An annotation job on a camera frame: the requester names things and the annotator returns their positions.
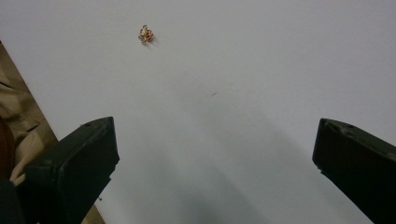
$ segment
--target white surface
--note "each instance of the white surface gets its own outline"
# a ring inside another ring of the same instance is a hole
[[[0,2],[56,135],[115,118],[106,223],[370,223],[311,155],[320,118],[396,143],[395,21],[390,0]]]

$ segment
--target gold object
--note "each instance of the gold object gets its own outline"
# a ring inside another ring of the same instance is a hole
[[[142,41],[142,44],[146,44],[147,42],[151,42],[154,34],[148,30],[148,26],[144,25],[143,29],[140,29],[139,39]]]

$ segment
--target small object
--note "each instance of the small object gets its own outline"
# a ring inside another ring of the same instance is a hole
[[[140,29],[139,39],[142,41],[142,44],[146,44],[147,42],[151,42],[154,34],[148,30],[148,26],[144,25],[143,29]]]

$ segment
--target white table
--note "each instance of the white table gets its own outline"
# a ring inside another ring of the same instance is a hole
[[[370,223],[311,155],[320,118],[396,144],[395,22],[390,0],[0,2],[57,137],[115,118],[107,223]]]

